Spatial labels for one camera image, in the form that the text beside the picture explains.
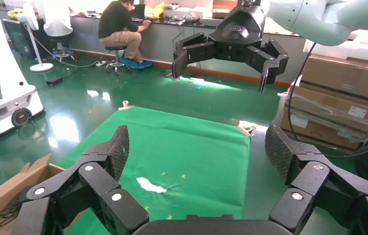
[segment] robotic arm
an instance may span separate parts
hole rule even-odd
[[[190,63],[213,58],[242,62],[262,72],[263,92],[285,72],[289,58],[275,40],[262,43],[266,15],[311,41],[336,46],[352,31],[368,27],[368,0],[243,0],[208,37],[200,33],[176,43],[174,79]]]
[[[368,0],[271,0],[262,7],[286,30],[324,46],[339,45],[352,31],[368,28]]]

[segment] label sticker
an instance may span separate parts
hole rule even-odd
[[[348,114],[356,116],[358,118],[364,118],[367,114],[367,110],[352,106]]]
[[[354,90],[355,85],[349,83],[341,83],[341,87],[348,90]]]
[[[304,117],[299,117],[299,116],[296,116],[294,114],[291,115],[292,125],[299,126],[299,127],[302,127],[302,128],[306,128],[306,126],[308,125],[308,121],[309,120],[304,118]]]
[[[341,136],[341,137],[344,137],[344,138],[349,138],[350,137],[350,134],[347,133],[347,131],[339,131],[337,136]]]

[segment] floor mat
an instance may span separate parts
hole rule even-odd
[[[199,216],[243,216],[250,139],[235,126],[132,108],[118,111],[59,165],[72,166],[92,144],[107,141],[127,125],[130,157],[120,183],[150,214],[151,220]],[[160,192],[141,185],[150,182]],[[68,234],[106,234],[88,211]]]

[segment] white foam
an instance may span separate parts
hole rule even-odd
[[[167,192],[166,189],[164,189],[161,186],[155,186],[153,185],[149,180],[147,180],[146,178],[140,177],[137,178],[138,183],[141,185],[141,187],[149,192],[157,192],[157,193],[162,193],[162,192]]]

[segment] power strip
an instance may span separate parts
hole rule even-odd
[[[100,61],[100,62],[97,62],[96,63],[96,66],[100,67],[100,66],[104,66],[105,64],[107,64],[108,62],[107,61]]]

